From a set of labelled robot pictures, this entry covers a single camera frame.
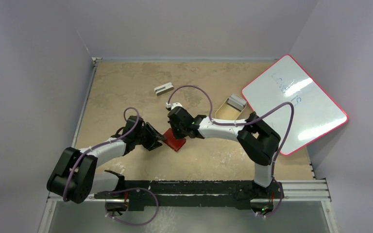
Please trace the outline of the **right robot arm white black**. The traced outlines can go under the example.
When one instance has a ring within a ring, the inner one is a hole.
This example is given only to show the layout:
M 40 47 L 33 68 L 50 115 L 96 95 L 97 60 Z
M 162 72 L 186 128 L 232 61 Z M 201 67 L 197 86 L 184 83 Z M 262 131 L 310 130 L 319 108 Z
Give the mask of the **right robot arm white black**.
M 280 135 L 253 112 L 248 119 L 210 119 L 205 115 L 193 117 L 183 107 L 168 113 L 168 123 L 176 139 L 218 138 L 238 142 L 254 162 L 253 191 L 261 198 L 272 192 L 272 163 L 281 140 Z

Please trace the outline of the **red card holder wallet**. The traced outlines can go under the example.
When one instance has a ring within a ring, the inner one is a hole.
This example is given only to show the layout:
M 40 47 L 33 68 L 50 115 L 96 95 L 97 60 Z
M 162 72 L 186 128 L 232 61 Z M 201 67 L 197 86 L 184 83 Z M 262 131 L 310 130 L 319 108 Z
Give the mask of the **red card holder wallet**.
M 167 129 L 163 136 L 166 138 L 165 140 L 163 140 L 163 142 L 171 149 L 173 149 L 175 152 L 178 152 L 181 149 L 181 147 L 186 143 L 185 138 L 176 139 L 171 128 Z

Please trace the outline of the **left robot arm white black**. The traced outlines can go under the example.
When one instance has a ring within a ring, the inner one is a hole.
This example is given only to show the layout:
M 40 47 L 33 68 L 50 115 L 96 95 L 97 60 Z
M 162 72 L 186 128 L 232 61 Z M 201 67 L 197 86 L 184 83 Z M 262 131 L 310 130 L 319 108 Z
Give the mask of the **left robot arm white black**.
M 96 169 L 106 162 L 127 155 L 142 145 L 151 151 L 162 146 L 166 139 L 143 118 L 130 116 L 124 127 L 119 128 L 106 141 L 92 147 L 63 150 L 53 169 L 46 188 L 64 201 L 82 203 L 90 194 L 107 192 L 118 199 L 125 194 L 125 177 L 105 170 L 96 174 Z

